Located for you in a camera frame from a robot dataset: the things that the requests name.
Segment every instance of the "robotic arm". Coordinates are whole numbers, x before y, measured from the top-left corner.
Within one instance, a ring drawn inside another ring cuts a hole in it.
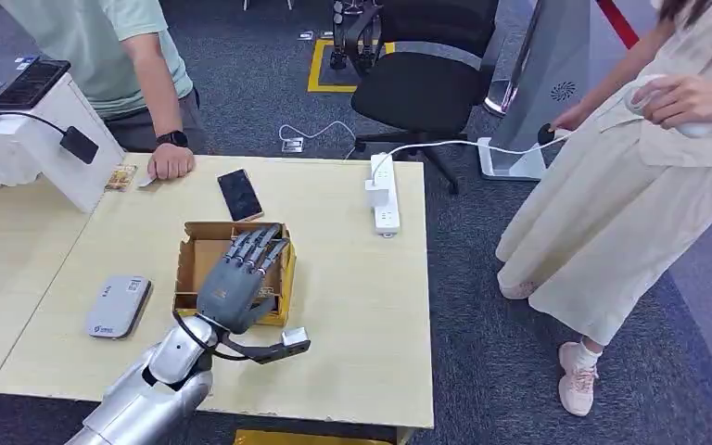
[[[255,304],[266,271],[287,246],[275,239],[280,225],[241,234],[207,276],[197,295],[198,314],[182,318],[105,392],[67,445],[149,445],[192,414],[213,385],[212,357],[260,364],[310,348],[301,327],[283,332],[270,347],[245,347],[230,339],[243,334],[273,307]],[[223,343],[238,356],[217,351]]]

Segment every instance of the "white cable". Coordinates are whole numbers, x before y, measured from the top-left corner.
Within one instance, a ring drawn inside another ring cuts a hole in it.
[[[281,140],[281,141],[283,141],[283,142],[290,142],[290,139],[285,139],[285,138],[282,136],[282,131],[283,131],[285,128],[289,128],[290,130],[296,132],[297,134],[300,134],[300,135],[306,137],[307,139],[314,139],[314,138],[320,136],[321,134],[325,133],[326,130],[330,129],[331,127],[333,127],[333,126],[335,126],[335,125],[337,125],[337,124],[342,125],[346,130],[348,130],[348,133],[350,133],[350,137],[352,137],[354,141],[356,140],[356,134],[350,129],[350,127],[349,127],[348,125],[346,125],[344,122],[341,122],[341,121],[333,121],[332,123],[326,125],[326,128],[322,129],[322,130],[321,130],[320,132],[318,132],[318,133],[313,134],[312,136],[310,136],[309,134],[305,134],[305,133],[301,132],[299,129],[294,128],[292,125],[288,125],[288,124],[282,125],[282,126],[280,127],[280,130],[279,130],[278,134],[279,134],[279,136],[280,136],[280,140]],[[354,151],[355,149],[356,149],[356,146],[354,146],[354,147],[348,152],[348,154],[345,155],[345,159],[350,158],[350,155],[353,154],[353,151]]]
[[[558,144],[559,142],[565,141],[566,139],[572,137],[572,134],[574,134],[574,133],[576,133],[576,132],[577,132],[577,130],[575,130],[574,132],[569,133],[569,134],[567,134],[567,135],[561,136],[561,137],[559,137],[558,139],[555,139],[554,141],[552,141],[552,142],[550,142],[550,143],[547,143],[547,144],[545,144],[545,145],[543,145],[543,146],[534,146],[533,148],[528,149],[528,150],[526,150],[526,151],[512,151],[512,150],[506,150],[506,149],[503,149],[503,148],[498,148],[498,147],[496,147],[496,146],[483,146],[483,145],[481,145],[481,144],[479,144],[479,143],[477,143],[477,142],[471,142],[471,141],[443,141],[443,142],[432,142],[432,143],[427,143],[427,144],[410,144],[410,145],[408,145],[408,146],[398,146],[397,148],[395,148],[395,149],[389,151],[389,152],[375,165],[375,168],[373,169],[373,174],[370,175],[370,179],[372,179],[372,180],[373,180],[373,184],[375,184],[375,173],[378,171],[378,169],[380,168],[381,164],[383,164],[386,159],[390,159],[390,158],[392,157],[392,155],[394,155],[394,154],[397,153],[398,151],[401,151],[401,150],[404,150],[404,149],[407,149],[407,148],[420,148],[420,147],[424,147],[424,146],[447,146],[447,145],[449,145],[449,144],[463,144],[463,145],[465,145],[465,146],[483,146],[483,147],[485,147],[485,148],[489,148],[490,150],[498,151],[498,152],[501,152],[501,153],[507,153],[507,154],[510,154],[510,155],[518,155],[518,156],[520,156],[520,155],[526,155],[526,154],[528,154],[528,153],[532,153],[532,152],[534,152],[534,151],[543,150],[544,148],[547,148],[548,146],[554,146],[555,144]]]

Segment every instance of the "white power strip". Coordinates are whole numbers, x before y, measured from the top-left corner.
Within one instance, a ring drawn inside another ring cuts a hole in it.
[[[375,213],[375,231],[385,237],[391,237],[400,231],[400,207],[397,204],[394,161],[387,159],[381,163],[385,157],[386,153],[370,157],[370,172],[375,172],[375,181],[368,179],[365,188],[371,196],[371,205]]]

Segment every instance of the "robot finger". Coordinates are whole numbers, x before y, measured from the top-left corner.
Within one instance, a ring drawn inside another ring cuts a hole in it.
[[[261,237],[263,232],[265,232],[265,229],[254,230],[252,232],[249,232],[247,240],[241,247],[238,248],[238,251],[235,253],[235,258],[238,260],[239,264],[244,262],[244,258],[246,258],[252,248],[255,247],[258,238]]]
[[[269,313],[273,308],[274,308],[274,297],[267,298],[264,301],[262,301],[261,304],[259,304],[255,308],[251,309],[247,313],[248,325],[252,326],[253,324],[257,323],[258,320],[263,318],[263,316],[266,315],[267,313]]]
[[[277,261],[277,258],[279,258],[280,254],[282,253],[283,249],[288,244],[287,238],[283,238],[279,241],[277,241],[277,244],[274,245],[274,248],[266,254],[266,258],[263,259],[263,263],[261,264],[261,267],[258,268],[258,272],[266,275],[266,271],[269,270],[270,267],[272,267],[272,264],[274,264],[275,261]]]
[[[266,246],[269,245],[269,241],[271,241],[272,238],[274,238],[274,236],[277,235],[279,231],[280,224],[272,224],[271,227],[266,229],[266,231],[261,236],[258,245],[255,247],[255,250],[252,251],[252,255],[249,256],[249,260],[247,260],[247,264],[249,264],[250,267],[255,267],[255,263],[258,262],[258,259],[266,250]]]
[[[247,236],[249,235],[249,232],[242,232],[231,244],[231,248],[228,249],[228,252],[225,254],[225,262],[230,262],[230,260],[234,257],[235,253],[241,248],[241,245],[244,244],[244,240],[247,239]]]

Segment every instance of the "gray power bank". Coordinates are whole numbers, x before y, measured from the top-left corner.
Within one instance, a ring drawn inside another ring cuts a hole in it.
[[[151,282],[142,276],[111,276],[88,312],[86,332],[92,337],[126,337],[150,292]]]

